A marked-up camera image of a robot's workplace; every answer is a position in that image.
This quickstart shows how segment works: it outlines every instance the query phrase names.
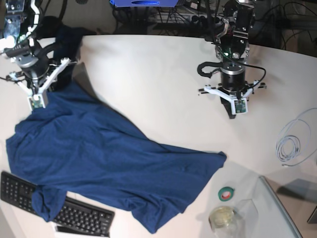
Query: cloth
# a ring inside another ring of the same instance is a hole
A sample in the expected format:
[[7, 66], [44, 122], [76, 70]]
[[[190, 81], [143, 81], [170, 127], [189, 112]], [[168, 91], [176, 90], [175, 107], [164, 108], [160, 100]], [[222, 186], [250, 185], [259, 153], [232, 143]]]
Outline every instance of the cloth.
[[48, 93], [7, 140], [11, 172], [38, 184], [32, 206], [51, 221], [66, 192], [132, 211], [155, 233], [199, 195], [226, 156], [162, 145], [75, 82]]

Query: table surface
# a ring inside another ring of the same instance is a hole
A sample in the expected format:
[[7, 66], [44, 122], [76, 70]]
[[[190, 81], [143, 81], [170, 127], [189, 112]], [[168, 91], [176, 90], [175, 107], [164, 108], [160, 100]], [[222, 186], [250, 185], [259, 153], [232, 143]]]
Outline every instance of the table surface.
[[[45, 39], [41, 44], [52, 41]], [[223, 151], [228, 156], [224, 168], [215, 173], [185, 213], [174, 217], [154, 235], [130, 212], [70, 193], [76, 199], [115, 211], [110, 230], [112, 238], [213, 237], [208, 224], [210, 211], [219, 205], [234, 205], [250, 198], [259, 175], [280, 185], [297, 178], [317, 181], [315, 157], [299, 166], [285, 168], [275, 156], [275, 141], [280, 130], [300, 112], [316, 106], [316, 58], [251, 46], [249, 63], [266, 68], [267, 89], [258, 90], [250, 97], [247, 114], [230, 120], [219, 97], [198, 95], [198, 89], [205, 84], [220, 82], [219, 74], [212, 79], [197, 74], [200, 63], [216, 61], [213, 46], [203, 39], [87, 36], [80, 53], [81, 68], [85, 67], [98, 98], [128, 117], [149, 139], [201, 151]], [[4, 58], [0, 58], [0, 65], [2, 77], [18, 70]], [[262, 73], [247, 69], [246, 79], [251, 82]], [[30, 111], [26, 95], [18, 86], [0, 80], [0, 91], [0, 169], [9, 171], [5, 140], [14, 134], [14, 126]], [[305, 119], [312, 125], [316, 117], [317, 112], [312, 112]], [[300, 136], [306, 134], [300, 128], [298, 131]], [[311, 144], [308, 150], [317, 144], [315, 136]], [[221, 203], [217, 197], [224, 186], [235, 188], [233, 199], [227, 203]], [[0, 205], [17, 237], [42, 238], [44, 234], [47, 238], [54, 237], [51, 225], [41, 218], [2, 201]], [[270, 237], [278, 237], [276, 230], [272, 226], [267, 229], [260, 222], [255, 237], [262, 237], [259, 234], [268, 237], [269, 233]]]

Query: black keyboard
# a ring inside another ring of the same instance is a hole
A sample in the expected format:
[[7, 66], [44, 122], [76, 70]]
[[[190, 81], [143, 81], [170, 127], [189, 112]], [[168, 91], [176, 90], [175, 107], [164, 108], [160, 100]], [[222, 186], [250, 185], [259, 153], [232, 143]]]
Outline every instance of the black keyboard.
[[[32, 214], [35, 185], [7, 172], [1, 173], [1, 200]], [[85, 235], [108, 237], [114, 212], [66, 197], [55, 223]]]

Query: white cable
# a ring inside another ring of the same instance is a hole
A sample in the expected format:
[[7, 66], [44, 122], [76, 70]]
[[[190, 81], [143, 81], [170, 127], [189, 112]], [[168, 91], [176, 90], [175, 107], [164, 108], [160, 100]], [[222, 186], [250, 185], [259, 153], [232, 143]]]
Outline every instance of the white cable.
[[[286, 163], [288, 161], [291, 161], [292, 159], [295, 159], [296, 157], [300, 156], [307, 149], [307, 146], [309, 145], [309, 142], [311, 140], [312, 130], [311, 130], [311, 127], [308, 125], [308, 123], [306, 121], [300, 119], [300, 117], [302, 115], [304, 115], [305, 113], [312, 111], [312, 110], [317, 110], [317, 108], [310, 108], [310, 109], [300, 113], [294, 120], [291, 120], [289, 123], [287, 123], [286, 126], [283, 127], [283, 129], [280, 131], [280, 133], [277, 137], [276, 145], [275, 145], [275, 154], [281, 162]], [[301, 142], [300, 142], [298, 137], [296, 137], [294, 135], [287, 135], [287, 133], [299, 121], [304, 123], [307, 126], [307, 128], [309, 129], [309, 138], [308, 138], [303, 150], [301, 150]], [[284, 145], [286, 143], [291, 145], [291, 151], [289, 153], [286, 153], [285, 149], [284, 149]], [[307, 156], [305, 159], [303, 159], [302, 161], [300, 161], [298, 163], [295, 163], [293, 165], [282, 164], [282, 166], [292, 167], [292, 166], [299, 165], [302, 162], [304, 162], [306, 159], [308, 159], [310, 156], [312, 156], [316, 151], [317, 151], [317, 148], [309, 156]]]

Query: green tape roll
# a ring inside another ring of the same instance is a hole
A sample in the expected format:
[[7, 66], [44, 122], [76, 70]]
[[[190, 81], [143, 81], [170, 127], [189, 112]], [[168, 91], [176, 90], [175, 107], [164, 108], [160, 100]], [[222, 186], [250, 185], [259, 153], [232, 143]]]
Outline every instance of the green tape roll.
[[233, 197], [234, 189], [231, 187], [223, 187], [218, 192], [218, 197], [221, 201], [229, 201]]

